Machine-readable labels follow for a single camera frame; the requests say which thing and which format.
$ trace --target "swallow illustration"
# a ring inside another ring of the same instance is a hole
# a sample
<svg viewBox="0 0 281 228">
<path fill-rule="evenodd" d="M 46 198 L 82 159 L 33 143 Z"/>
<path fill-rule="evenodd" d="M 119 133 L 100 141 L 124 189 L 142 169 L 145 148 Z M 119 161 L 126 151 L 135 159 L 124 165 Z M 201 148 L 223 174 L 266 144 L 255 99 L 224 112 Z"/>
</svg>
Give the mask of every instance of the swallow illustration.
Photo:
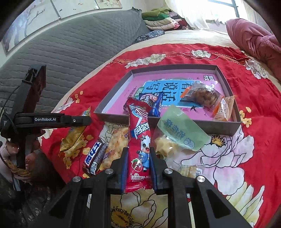
<svg viewBox="0 0 281 228">
<path fill-rule="evenodd" d="M 197 107 L 195 107 L 194 105 L 190 108 L 190 111 L 193 109 L 195 112 L 197 112 L 197 110 L 195 109 Z"/>
</svg>

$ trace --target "beige bedsheet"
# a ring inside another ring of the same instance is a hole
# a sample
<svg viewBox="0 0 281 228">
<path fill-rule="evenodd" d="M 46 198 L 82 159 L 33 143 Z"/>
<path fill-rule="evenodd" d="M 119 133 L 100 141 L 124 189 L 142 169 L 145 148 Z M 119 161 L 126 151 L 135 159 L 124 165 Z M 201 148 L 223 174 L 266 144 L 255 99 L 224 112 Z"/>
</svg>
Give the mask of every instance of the beige bedsheet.
<svg viewBox="0 0 281 228">
<path fill-rule="evenodd" d="M 104 66 L 106 66 L 109 62 L 111 62 L 116 57 L 120 56 L 124 52 L 127 51 L 134 51 L 137 49 L 141 49 L 144 47 L 149 47 L 152 45 L 157 44 L 208 44 L 212 46 L 222 46 L 222 47 L 233 47 L 238 48 L 230 39 L 227 33 L 219 32 L 215 30 L 210 29 L 204 29 L 204 30 L 177 30 L 177 31 L 168 31 L 164 35 L 153 38 L 150 40 L 142 41 L 137 44 L 133 44 L 130 47 L 124 49 L 123 51 L 119 52 L 116 56 L 114 56 L 112 59 L 108 60 L 95 70 L 93 70 L 91 73 L 89 73 L 85 78 L 83 78 L 75 87 L 73 87 L 57 104 L 57 106 L 54 109 L 59 108 L 62 106 L 68 97 L 84 82 L 86 82 L 88 79 L 93 77 L 95 74 L 97 74 Z M 261 66 L 265 69 L 269 79 L 272 81 L 272 83 L 281 91 L 281 85 L 278 82 L 278 80 L 273 76 L 272 71 L 266 66 L 266 64 L 261 63 L 257 61 Z"/>
</svg>

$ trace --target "pink comforter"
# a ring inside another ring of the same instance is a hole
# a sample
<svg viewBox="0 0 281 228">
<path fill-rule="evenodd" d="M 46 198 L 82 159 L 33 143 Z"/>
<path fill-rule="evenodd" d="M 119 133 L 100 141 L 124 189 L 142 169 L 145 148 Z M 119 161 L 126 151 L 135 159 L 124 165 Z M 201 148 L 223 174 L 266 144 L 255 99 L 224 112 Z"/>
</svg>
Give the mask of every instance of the pink comforter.
<svg viewBox="0 0 281 228">
<path fill-rule="evenodd" d="M 240 18 L 228 20 L 226 29 L 236 46 L 266 63 L 281 81 L 281 46 L 274 35 L 261 26 Z"/>
</svg>

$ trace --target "green blanket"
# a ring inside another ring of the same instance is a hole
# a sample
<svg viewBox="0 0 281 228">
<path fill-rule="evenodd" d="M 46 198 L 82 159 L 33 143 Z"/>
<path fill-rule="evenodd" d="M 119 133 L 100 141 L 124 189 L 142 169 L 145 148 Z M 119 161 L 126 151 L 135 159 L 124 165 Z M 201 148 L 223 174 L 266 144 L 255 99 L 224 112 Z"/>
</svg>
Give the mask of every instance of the green blanket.
<svg viewBox="0 0 281 228">
<path fill-rule="evenodd" d="M 169 8 L 153 9 L 149 12 L 142 13 L 142 17 L 158 17 L 160 13 L 169 14 Z"/>
<path fill-rule="evenodd" d="M 170 17 L 169 15 L 160 13 L 158 17 L 143 17 L 144 20 L 149 20 L 149 21 L 156 21 L 156 20 L 163 20 L 167 17 Z"/>
</svg>

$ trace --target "window frame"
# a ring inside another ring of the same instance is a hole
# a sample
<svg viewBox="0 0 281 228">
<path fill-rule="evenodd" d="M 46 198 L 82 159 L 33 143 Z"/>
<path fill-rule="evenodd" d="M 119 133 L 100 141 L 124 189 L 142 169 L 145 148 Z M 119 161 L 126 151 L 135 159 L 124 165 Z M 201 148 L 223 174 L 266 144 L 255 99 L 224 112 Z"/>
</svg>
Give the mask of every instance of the window frame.
<svg viewBox="0 0 281 228">
<path fill-rule="evenodd" d="M 238 9 L 237 9 L 238 6 L 236 5 L 235 0 L 231 0 L 231 1 L 232 1 L 232 4 L 221 2 L 221 1 L 217 1 L 217 0 L 208 0 L 208 2 L 214 2 L 214 3 L 223 4 L 223 5 L 226 5 L 226 6 L 233 7 L 234 10 L 235 10 L 236 17 L 239 17 L 239 13 L 238 13 Z"/>
</svg>

